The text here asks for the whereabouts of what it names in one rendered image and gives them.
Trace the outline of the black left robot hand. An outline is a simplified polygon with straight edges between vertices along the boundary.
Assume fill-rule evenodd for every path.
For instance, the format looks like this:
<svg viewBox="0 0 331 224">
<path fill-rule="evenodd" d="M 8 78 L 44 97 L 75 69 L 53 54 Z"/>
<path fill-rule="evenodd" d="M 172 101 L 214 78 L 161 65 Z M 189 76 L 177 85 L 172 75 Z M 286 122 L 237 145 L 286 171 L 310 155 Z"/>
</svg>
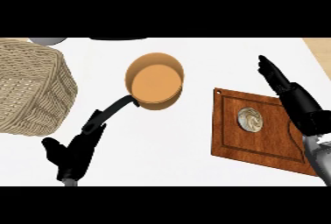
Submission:
<svg viewBox="0 0 331 224">
<path fill-rule="evenodd" d="M 57 167 L 57 181 L 66 179 L 79 181 L 84 177 L 104 128 L 106 125 L 99 126 L 88 135 L 79 133 L 72 138 L 68 146 L 51 137 L 45 137 L 41 140 L 45 148 L 45 159 Z"/>
</svg>

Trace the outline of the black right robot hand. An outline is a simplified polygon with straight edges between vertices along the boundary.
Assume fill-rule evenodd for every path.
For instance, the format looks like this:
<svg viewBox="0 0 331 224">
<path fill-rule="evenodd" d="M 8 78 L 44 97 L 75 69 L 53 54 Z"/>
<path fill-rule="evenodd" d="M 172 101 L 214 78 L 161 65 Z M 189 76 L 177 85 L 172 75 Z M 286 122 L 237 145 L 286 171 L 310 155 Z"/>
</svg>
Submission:
<svg viewBox="0 0 331 224">
<path fill-rule="evenodd" d="M 331 110 L 322 110 L 313 96 L 282 74 L 273 62 L 258 56 L 258 73 L 274 91 L 283 110 L 304 136 L 331 133 Z"/>
</svg>

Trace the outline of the swirled cream cupcake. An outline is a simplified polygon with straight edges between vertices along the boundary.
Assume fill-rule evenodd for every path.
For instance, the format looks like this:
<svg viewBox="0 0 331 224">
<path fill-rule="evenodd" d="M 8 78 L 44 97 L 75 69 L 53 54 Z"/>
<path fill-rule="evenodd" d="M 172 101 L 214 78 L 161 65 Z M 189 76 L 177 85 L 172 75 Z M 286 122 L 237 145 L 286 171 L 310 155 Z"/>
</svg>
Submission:
<svg viewBox="0 0 331 224">
<path fill-rule="evenodd" d="M 264 120 L 260 112 L 254 108 L 240 108 L 237 111 L 236 121 L 240 128 L 248 132 L 258 132 L 264 125 Z"/>
</svg>

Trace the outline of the brown wooden cutting board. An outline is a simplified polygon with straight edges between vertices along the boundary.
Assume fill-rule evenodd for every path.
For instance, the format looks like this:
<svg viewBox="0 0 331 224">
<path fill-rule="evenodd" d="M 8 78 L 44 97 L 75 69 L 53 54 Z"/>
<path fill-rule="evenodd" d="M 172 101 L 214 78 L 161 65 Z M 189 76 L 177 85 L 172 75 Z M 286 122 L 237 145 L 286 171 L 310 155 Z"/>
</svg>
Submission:
<svg viewBox="0 0 331 224">
<path fill-rule="evenodd" d="M 252 133 L 237 123 L 237 112 L 252 108 L 263 128 Z M 314 176 L 307 162 L 302 135 L 274 97 L 215 88 L 212 90 L 211 154 Z"/>
</svg>

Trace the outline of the pale wooden surface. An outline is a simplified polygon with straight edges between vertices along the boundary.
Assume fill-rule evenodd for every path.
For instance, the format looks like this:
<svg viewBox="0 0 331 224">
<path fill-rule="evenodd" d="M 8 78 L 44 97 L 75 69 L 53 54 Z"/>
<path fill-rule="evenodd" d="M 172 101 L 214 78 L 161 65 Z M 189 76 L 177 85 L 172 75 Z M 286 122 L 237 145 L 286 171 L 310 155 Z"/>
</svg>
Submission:
<svg viewBox="0 0 331 224">
<path fill-rule="evenodd" d="M 331 38 L 302 38 L 302 41 L 331 79 Z"/>
</svg>

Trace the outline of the beige wicker basket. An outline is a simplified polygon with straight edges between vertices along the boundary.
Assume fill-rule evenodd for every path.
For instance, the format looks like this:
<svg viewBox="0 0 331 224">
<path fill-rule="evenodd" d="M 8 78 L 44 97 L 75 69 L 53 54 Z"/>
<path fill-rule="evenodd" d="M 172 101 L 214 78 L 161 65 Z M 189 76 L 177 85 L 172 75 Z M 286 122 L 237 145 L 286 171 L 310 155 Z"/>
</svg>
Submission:
<svg viewBox="0 0 331 224">
<path fill-rule="evenodd" d="M 0 133 L 50 135 L 68 116 L 76 94 L 62 52 L 0 38 Z"/>
</svg>

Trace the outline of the grey round object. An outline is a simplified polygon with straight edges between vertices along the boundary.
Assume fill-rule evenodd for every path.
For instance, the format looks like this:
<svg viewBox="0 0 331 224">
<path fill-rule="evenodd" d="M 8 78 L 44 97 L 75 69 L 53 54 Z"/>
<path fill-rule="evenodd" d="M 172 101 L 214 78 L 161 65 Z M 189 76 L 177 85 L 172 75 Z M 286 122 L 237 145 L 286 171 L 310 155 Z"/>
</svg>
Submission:
<svg viewBox="0 0 331 224">
<path fill-rule="evenodd" d="M 65 38 L 31 38 L 29 40 L 32 43 L 41 46 L 53 46 L 57 43 L 60 43 L 65 40 Z"/>
</svg>

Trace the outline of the black curved appliance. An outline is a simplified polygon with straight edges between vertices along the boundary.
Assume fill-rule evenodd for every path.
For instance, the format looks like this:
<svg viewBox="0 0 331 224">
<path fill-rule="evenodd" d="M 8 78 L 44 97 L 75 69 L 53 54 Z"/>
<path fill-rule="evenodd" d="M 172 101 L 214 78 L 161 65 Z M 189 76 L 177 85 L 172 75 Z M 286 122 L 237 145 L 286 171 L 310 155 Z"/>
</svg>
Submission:
<svg viewBox="0 0 331 224">
<path fill-rule="evenodd" d="M 90 37 L 90 39 L 93 39 L 93 40 L 104 40 L 104 41 L 125 41 L 125 40 L 146 39 L 146 37 L 143 37 L 143 38 L 96 38 L 96 37 Z"/>
</svg>

